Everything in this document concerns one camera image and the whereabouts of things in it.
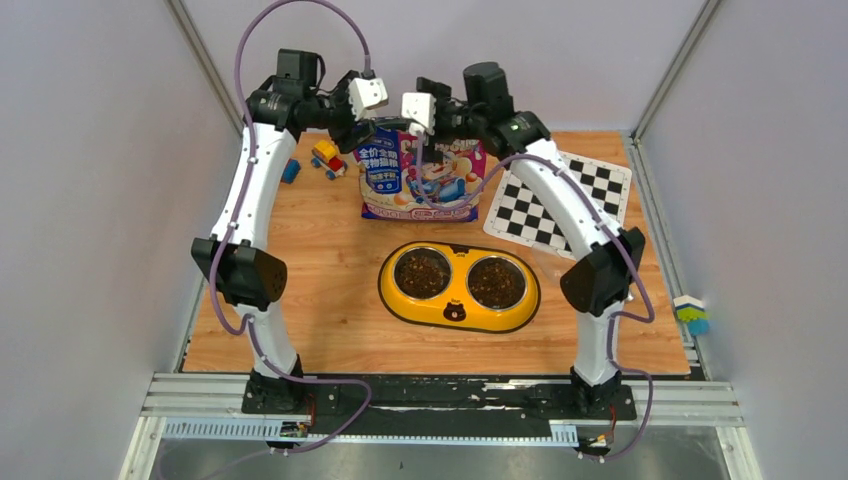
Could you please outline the colourful pet food bag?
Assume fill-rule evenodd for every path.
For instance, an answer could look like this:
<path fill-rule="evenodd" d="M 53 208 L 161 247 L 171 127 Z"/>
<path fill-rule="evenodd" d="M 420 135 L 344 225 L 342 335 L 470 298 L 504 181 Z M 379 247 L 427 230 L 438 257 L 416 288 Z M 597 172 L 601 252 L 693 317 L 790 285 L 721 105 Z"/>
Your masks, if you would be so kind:
<path fill-rule="evenodd" d="M 487 153 L 477 140 L 438 144 L 443 163 L 418 163 L 418 139 L 400 117 L 376 119 L 376 133 L 353 151 L 360 174 L 361 217 L 415 222 L 472 222 L 474 191 L 486 175 Z"/>

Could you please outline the yellow double pet bowl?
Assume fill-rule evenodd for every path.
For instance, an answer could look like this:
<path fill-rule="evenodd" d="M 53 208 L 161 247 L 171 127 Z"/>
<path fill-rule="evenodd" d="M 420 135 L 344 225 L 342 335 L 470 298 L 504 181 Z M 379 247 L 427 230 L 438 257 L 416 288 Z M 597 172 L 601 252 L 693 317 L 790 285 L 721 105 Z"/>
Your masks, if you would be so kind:
<path fill-rule="evenodd" d="M 420 300 L 408 297 L 397 287 L 394 280 L 396 265 L 404 254 L 411 252 L 433 253 L 449 268 L 448 286 L 435 298 Z M 525 294 L 510 308 L 491 310 L 483 307 L 467 290 L 469 270 L 489 257 L 502 257 L 523 272 Z M 523 328 L 533 320 L 541 304 L 538 278 L 519 257 L 503 250 L 444 242 L 418 241 L 395 249 L 381 266 L 378 294 L 386 309 L 404 322 L 488 334 L 506 334 Z"/>

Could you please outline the clear plastic scoop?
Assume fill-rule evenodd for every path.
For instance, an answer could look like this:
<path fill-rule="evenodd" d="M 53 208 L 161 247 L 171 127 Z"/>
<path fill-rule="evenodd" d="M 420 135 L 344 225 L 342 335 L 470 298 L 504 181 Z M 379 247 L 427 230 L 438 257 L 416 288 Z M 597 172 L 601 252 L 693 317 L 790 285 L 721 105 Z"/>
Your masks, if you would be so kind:
<path fill-rule="evenodd" d="M 560 286 L 561 277 L 575 265 L 573 259 L 566 258 L 559 250 L 541 243 L 532 246 L 532 256 L 544 276 L 556 287 Z"/>

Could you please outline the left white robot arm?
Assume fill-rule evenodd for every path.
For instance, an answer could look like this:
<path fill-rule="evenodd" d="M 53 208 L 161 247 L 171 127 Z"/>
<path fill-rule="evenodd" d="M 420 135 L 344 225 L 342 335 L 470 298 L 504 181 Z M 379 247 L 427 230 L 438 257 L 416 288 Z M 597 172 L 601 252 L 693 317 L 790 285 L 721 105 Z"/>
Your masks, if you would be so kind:
<path fill-rule="evenodd" d="M 308 129 L 328 131 L 344 152 L 361 145 L 375 132 L 369 111 L 388 101 L 369 59 L 329 91 L 320 88 L 324 74 L 319 54 L 281 49 L 275 73 L 242 95 L 243 141 L 232 185 L 211 233 L 191 245 L 219 324 L 250 342 L 245 413 L 294 413 L 307 402 L 311 384 L 284 325 L 287 266 L 268 251 L 285 167 Z"/>

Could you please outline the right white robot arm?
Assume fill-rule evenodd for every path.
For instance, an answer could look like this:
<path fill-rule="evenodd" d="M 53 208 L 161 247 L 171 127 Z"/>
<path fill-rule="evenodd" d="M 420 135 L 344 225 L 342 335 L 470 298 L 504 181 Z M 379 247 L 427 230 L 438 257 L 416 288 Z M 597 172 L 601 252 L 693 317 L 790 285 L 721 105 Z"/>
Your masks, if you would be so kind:
<path fill-rule="evenodd" d="M 624 367 L 616 361 L 616 334 L 632 286 L 645 289 L 638 268 L 646 238 L 621 224 L 586 193 L 569 169 L 551 132 L 531 111 L 519 110 L 505 71 L 494 61 L 463 71 L 466 97 L 426 77 L 416 80 L 422 97 L 411 96 L 401 113 L 423 145 L 430 141 L 477 140 L 540 200 L 562 231 L 576 263 L 560 277 L 560 289 L 577 312 L 577 357 L 564 401 L 584 417 L 596 417 L 614 402 Z"/>

